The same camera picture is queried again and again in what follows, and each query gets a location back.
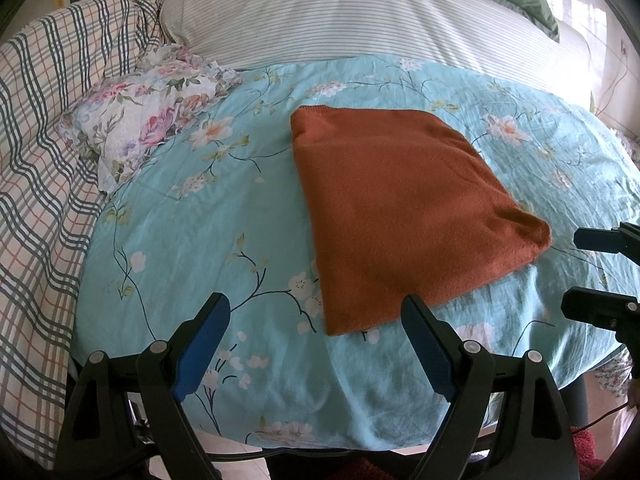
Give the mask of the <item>striped white pillow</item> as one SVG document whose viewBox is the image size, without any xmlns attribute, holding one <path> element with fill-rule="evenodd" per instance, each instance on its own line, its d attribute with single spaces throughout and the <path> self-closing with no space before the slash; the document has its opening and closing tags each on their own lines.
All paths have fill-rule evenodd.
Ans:
<svg viewBox="0 0 640 480">
<path fill-rule="evenodd" d="M 394 54 L 519 82 L 582 102 L 588 44 L 559 22 L 550 38 L 492 0 L 165 0 L 168 38 L 234 68 Z"/>
</svg>

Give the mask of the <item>plaid checked quilt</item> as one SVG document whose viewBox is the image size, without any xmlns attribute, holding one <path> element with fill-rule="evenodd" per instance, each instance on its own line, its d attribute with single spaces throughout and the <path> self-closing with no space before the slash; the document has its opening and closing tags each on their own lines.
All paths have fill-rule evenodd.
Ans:
<svg viewBox="0 0 640 480">
<path fill-rule="evenodd" d="M 164 0 L 80 0 L 1 47 L 1 432 L 51 468 L 80 272 L 102 207 L 96 166 L 56 133 L 102 80 L 164 41 Z"/>
</svg>

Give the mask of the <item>white floral cloth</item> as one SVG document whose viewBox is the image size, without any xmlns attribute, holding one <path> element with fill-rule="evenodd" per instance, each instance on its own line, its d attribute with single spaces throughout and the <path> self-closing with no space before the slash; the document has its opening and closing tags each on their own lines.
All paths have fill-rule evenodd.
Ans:
<svg viewBox="0 0 640 480">
<path fill-rule="evenodd" d="M 236 70 L 182 44 L 164 44 L 133 72 L 92 87 L 55 131 L 80 157 L 96 162 L 98 189 L 111 194 L 157 146 L 196 124 L 242 81 Z"/>
</svg>

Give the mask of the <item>rust brown knit sweater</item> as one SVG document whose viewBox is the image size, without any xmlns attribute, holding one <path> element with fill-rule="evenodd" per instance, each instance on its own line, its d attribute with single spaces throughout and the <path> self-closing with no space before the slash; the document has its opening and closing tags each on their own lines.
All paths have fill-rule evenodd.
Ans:
<svg viewBox="0 0 640 480">
<path fill-rule="evenodd" d="M 444 304 L 551 244 L 548 223 L 433 114 L 302 106 L 291 131 L 331 336 L 395 321 L 410 294 Z"/>
</svg>

